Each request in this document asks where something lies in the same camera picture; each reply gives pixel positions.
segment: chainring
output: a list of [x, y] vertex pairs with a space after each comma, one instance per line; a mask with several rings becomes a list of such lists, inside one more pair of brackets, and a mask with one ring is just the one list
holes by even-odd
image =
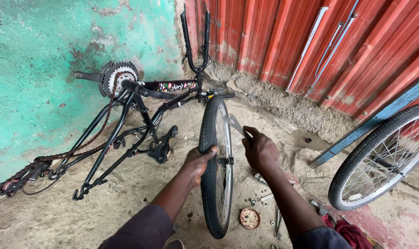
[[119, 94], [124, 91], [122, 81], [137, 81], [138, 79], [139, 75], [137, 74], [137, 69], [131, 62], [119, 62], [106, 70], [102, 77], [102, 89], [109, 98], [111, 97], [111, 94], [113, 94], [114, 85], [117, 84], [116, 92], [114, 94], [114, 97], [117, 98]]

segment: floral decal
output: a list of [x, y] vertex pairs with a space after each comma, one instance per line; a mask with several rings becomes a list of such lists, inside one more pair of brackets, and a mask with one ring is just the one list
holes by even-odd
[[165, 83], [159, 83], [159, 91], [161, 92], [179, 91], [182, 89], [195, 88], [196, 86], [197, 86], [196, 82], [185, 82], [185, 83], [165, 82]]

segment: green wall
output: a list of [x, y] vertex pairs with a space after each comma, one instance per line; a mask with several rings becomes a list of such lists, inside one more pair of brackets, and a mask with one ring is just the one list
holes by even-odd
[[0, 182], [65, 152], [109, 102], [73, 71], [130, 60], [143, 80], [180, 78], [174, 20], [173, 0], [0, 0]]

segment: blue metal frame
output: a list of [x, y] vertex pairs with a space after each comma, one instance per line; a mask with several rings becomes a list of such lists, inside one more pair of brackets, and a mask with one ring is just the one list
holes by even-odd
[[318, 157], [310, 162], [312, 168], [317, 168], [324, 164], [326, 161], [331, 159], [333, 156], [339, 154], [347, 146], [361, 138], [364, 134], [371, 131], [384, 120], [388, 119], [398, 111], [406, 107], [409, 103], [419, 97], [419, 82], [410, 88], [408, 91], [403, 93], [398, 99], [387, 105], [379, 113], [372, 118], [361, 122], [358, 126], [353, 128], [350, 132], [339, 139], [335, 144], [324, 150]]

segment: bicycle chain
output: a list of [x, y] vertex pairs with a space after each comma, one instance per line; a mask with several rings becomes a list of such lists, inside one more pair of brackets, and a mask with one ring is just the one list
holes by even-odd
[[[88, 146], [89, 144], [91, 144], [92, 142], [94, 142], [96, 140], [96, 138], [98, 138], [99, 135], [102, 133], [102, 131], [105, 129], [106, 124], [107, 124], [108, 119], [109, 119], [109, 116], [111, 115], [111, 109], [113, 107], [113, 101], [114, 101], [114, 97], [115, 97], [116, 89], [117, 89], [117, 80], [118, 80], [119, 76], [122, 75], [122, 74], [124, 74], [124, 73], [132, 74], [129, 71], [123, 71], [123, 72], [120, 72], [120, 73], [116, 74], [116, 78], [114, 79], [113, 93], [110, 96], [110, 102], [109, 102], [109, 105], [108, 105], [108, 112], [107, 112], [105, 121], [104, 121], [101, 129], [96, 133], [96, 135], [94, 135], [94, 137], [92, 137], [92, 139], [90, 139], [90, 141], [88, 141], [86, 144], [84, 144], [84, 145], [82, 145], [79, 148], [76, 148], [74, 150], [70, 150], [70, 151], [67, 151], [67, 152], [64, 152], [64, 153], [60, 153], [60, 154], [56, 154], [56, 155], [52, 155], [52, 156], [40, 156], [40, 157], [35, 158], [34, 159], [34, 162], [32, 162], [29, 165], [25, 166], [23, 169], [21, 169], [19, 172], [17, 172], [16, 174], [14, 174], [12, 177], [10, 177], [9, 179], [7, 179], [6, 181], [0, 183], [0, 195], [7, 195], [8, 197], [12, 197], [11, 194], [14, 194], [15, 192], [19, 191], [20, 189], [23, 189], [23, 187], [31, 179], [32, 174], [28, 174], [26, 176], [26, 178], [23, 178], [23, 177], [25, 176], [25, 174], [27, 172], [34, 170], [37, 167], [38, 163], [40, 163], [40, 162], [46, 162], [46, 163], [48, 163], [48, 166], [47, 166], [47, 168], [48, 168], [48, 167], [51, 166], [53, 160], [55, 160], [55, 159], [69, 159], [69, 158], [73, 158], [73, 157], [84, 156], [84, 155], [90, 153], [91, 151], [97, 150], [100, 147], [104, 146], [105, 143], [103, 143], [103, 144], [101, 144], [101, 145], [97, 146], [96, 148], [91, 149], [89, 151], [85, 151], [83, 153], [73, 155], [75, 152], [77, 152], [77, 151], [85, 148], [86, 146]], [[22, 184], [20, 184], [20, 186], [15, 187], [14, 190], [5, 191], [10, 184], [15, 184], [15, 183], [17, 183], [19, 181], [22, 181], [23, 182]]]

